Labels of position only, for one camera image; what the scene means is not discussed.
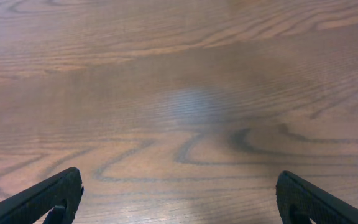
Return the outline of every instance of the wooden surface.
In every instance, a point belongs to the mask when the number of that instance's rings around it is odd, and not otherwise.
[[[358,0],[0,1],[0,201],[71,166],[75,223],[358,208]]]

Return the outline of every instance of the black object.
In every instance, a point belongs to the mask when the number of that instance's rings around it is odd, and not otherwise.
[[[80,171],[68,168],[0,202],[0,224],[34,223],[49,210],[44,224],[71,224],[83,191]]]
[[[358,209],[289,171],[278,178],[276,195],[283,224],[358,224]]]

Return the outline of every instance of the wood plank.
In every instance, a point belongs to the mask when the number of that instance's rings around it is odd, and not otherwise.
[[[77,166],[75,223],[280,223],[275,181],[290,170],[358,208],[358,3],[285,2],[1,3],[0,201]],[[207,28],[174,29],[191,10],[211,12]],[[247,38],[243,17],[281,25]],[[19,32],[36,24],[56,30]],[[68,54],[78,66],[60,70]]]

